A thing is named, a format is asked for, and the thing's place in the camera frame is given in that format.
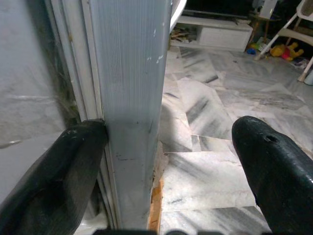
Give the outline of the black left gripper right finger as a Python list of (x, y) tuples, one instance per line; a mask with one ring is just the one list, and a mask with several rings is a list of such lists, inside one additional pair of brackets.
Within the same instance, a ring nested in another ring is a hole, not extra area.
[(232, 125), (232, 142), (256, 205), (275, 234), (313, 233), (313, 161), (288, 136), (251, 116)]

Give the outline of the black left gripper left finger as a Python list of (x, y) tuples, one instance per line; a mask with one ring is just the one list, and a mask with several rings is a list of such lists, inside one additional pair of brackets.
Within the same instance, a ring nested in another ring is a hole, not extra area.
[(65, 130), (1, 204), (1, 234), (75, 233), (88, 206), (107, 142), (101, 119), (86, 120)]

